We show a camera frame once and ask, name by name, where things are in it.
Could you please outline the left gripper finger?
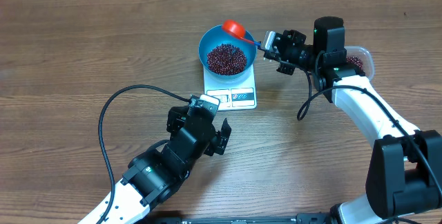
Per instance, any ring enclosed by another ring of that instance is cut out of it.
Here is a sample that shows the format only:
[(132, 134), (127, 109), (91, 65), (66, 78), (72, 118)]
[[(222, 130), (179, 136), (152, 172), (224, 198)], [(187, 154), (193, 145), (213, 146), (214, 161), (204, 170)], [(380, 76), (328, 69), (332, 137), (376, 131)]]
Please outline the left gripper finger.
[(169, 110), (166, 130), (169, 133), (177, 133), (186, 121), (189, 108), (187, 106), (174, 106)]
[(204, 151), (205, 155), (213, 156), (215, 153), (223, 155), (227, 147), (231, 135), (231, 126), (228, 120), (225, 118), (222, 127), (219, 131), (216, 131), (215, 136), (211, 139), (208, 147)]

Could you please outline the red scoop with blue handle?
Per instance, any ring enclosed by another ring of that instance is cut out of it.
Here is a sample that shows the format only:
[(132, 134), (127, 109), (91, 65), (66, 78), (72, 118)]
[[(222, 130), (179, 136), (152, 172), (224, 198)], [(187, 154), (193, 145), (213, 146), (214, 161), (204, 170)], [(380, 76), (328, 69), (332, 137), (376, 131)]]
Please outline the red scoop with blue handle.
[(252, 41), (252, 40), (247, 39), (245, 37), (246, 30), (245, 30), (244, 26), (239, 24), (237, 21), (234, 21), (232, 19), (227, 19), (222, 24), (222, 29), (227, 34), (231, 35), (232, 37), (234, 37), (236, 39), (239, 39), (241, 41), (247, 42), (247, 43), (252, 44), (254, 46), (260, 47), (260, 42)]

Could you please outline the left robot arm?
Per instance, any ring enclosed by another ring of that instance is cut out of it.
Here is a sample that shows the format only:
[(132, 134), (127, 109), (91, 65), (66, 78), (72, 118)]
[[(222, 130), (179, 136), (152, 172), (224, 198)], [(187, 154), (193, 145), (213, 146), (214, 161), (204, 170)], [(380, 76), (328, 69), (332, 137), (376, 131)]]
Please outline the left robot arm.
[(222, 155), (231, 127), (225, 120), (217, 131), (213, 119), (218, 106), (197, 101), (194, 106), (174, 106), (169, 110), (168, 140), (149, 147), (128, 164), (128, 170), (115, 184), (115, 196), (107, 195), (81, 223), (136, 223), (157, 205), (170, 198), (190, 176), (197, 159), (206, 154)]

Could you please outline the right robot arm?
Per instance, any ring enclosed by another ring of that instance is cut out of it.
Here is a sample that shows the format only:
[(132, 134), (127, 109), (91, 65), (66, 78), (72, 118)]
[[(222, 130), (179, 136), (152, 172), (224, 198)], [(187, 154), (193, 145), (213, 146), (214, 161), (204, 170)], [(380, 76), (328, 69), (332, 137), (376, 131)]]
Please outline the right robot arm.
[(321, 17), (314, 22), (313, 43), (296, 30), (268, 32), (262, 49), (279, 63), (278, 72), (299, 68), (311, 77), (311, 101), (324, 95), (345, 112), (372, 148), (365, 193), (332, 207), (331, 223), (398, 223), (409, 214), (441, 208), (441, 134), (422, 131), (398, 114), (375, 90), (364, 61), (350, 56), (344, 22)]

